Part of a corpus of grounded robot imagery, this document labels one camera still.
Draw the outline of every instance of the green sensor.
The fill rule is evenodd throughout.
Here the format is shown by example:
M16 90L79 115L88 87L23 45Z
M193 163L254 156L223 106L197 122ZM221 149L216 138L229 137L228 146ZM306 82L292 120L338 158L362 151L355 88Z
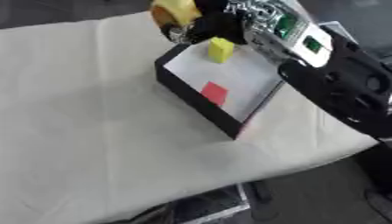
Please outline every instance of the green sensor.
M318 53L321 49L321 44L311 36L304 39L304 46L314 53Z
M287 39L289 37L290 32L295 28L298 19L287 13L282 16L276 24L274 33L281 39Z

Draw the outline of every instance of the table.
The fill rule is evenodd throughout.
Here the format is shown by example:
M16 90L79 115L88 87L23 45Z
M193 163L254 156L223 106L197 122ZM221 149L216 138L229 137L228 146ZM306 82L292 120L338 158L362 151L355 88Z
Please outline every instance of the table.
M302 171L375 140L289 86L233 142L158 85L148 13L0 31L0 220L96 223Z

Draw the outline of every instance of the cable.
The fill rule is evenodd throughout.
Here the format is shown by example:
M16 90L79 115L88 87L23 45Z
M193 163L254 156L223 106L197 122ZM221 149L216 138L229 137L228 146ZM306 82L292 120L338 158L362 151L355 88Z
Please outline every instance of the cable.
M385 200L389 201L390 203L392 203L392 199L390 199L389 197L385 196L384 194L381 194L375 190L371 190L371 189L367 189L363 192L363 197L365 198L365 201L367 202L367 204L369 205L369 207L375 211L376 213L378 213L385 221L387 221L388 223L392 223L392 219L390 219L385 213L383 213L379 208L377 208L375 205L372 204L372 202L370 201L370 194L374 194L374 195L378 195L381 196L382 198L384 198Z

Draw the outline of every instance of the white cloth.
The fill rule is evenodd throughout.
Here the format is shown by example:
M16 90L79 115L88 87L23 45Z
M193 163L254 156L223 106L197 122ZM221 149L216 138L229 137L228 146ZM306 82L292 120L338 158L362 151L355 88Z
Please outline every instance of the white cloth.
M95 223L375 143L289 86L233 142L158 85L147 13L0 31L0 221Z

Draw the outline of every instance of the black box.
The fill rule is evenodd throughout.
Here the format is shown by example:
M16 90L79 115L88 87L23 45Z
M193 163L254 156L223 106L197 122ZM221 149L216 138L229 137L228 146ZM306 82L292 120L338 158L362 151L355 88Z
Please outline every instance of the black box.
M165 67L168 62L176 58L188 47L188 45L177 45L156 60L157 80L188 105L198 110L206 119L223 130L229 137L236 139L252 115L280 88L282 82L277 78L278 81L274 84L275 86L271 87L271 90L262 97L263 99L260 100L255 109L247 115L246 119L239 121Z

